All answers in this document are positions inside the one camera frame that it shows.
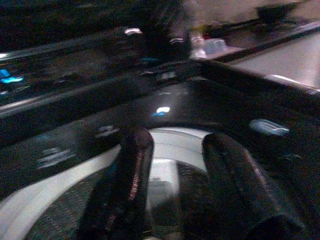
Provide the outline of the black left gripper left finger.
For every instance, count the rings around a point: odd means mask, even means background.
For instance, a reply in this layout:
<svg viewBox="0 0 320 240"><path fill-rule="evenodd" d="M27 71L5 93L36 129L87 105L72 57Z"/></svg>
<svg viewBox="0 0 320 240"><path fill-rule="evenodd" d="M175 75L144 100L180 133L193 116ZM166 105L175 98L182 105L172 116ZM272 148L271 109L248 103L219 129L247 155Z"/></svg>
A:
<svg viewBox="0 0 320 240"><path fill-rule="evenodd" d="M90 195L76 239L143 239L153 151L147 129L135 127L124 134L120 152Z"/></svg>

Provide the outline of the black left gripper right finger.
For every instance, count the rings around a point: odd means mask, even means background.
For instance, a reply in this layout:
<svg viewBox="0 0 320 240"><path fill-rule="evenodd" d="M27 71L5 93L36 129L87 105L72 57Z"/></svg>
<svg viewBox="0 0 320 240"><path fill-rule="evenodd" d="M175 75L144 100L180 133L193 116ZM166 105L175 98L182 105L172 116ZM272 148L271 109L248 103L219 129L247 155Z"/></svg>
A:
<svg viewBox="0 0 320 240"><path fill-rule="evenodd" d="M186 221L188 240L303 240L306 225L286 186L223 133L201 143L207 188L203 212Z"/></svg>

